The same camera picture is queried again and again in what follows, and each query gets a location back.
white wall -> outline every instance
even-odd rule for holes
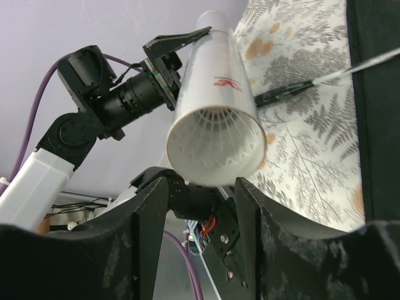
[[[142,46],[160,34],[194,30],[208,9],[220,9],[236,27],[246,0],[1,0],[0,176],[8,176],[41,79],[61,56],[97,44],[129,62],[144,59]],[[188,49],[179,53],[183,61]],[[124,67],[112,64],[117,74]],[[37,114],[28,152],[51,123],[76,107],[55,76]],[[161,107],[125,128],[121,142],[98,141],[67,190],[117,196],[128,182],[164,155],[173,114]]]

floral tablecloth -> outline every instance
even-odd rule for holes
[[[346,0],[250,0],[235,35],[254,95],[350,66]],[[351,78],[259,112],[267,155],[248,178],[266,195],[333,228],[364,224]]]

red logo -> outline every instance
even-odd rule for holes
[[[214,83],[214,85],[215,86],[227,86],[227,85],[229,85],[232,88],[237,89],[238,91],[242,91],[236,82],[234,82],[232,80],[229,80],[229,79],[220,79],[220,80],[216,81]]]

bolt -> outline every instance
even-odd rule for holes
[[[221,242],[223,242],[224,244],[227,244],[229,242],[229,238],[226,234],[223,234],[221,236]]]

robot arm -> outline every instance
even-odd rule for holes
[[[143,49],[143,72],[116,86],[116,75],[97,46],[60,60],[61,81],[78,112],[58,117],[0,197],[0,223],[33,231],[82,164],[97,138],[124,137],[122,128],[166,103],[174,110],[182,66],[176,51],[207,35],[210,27],[158,36]]]

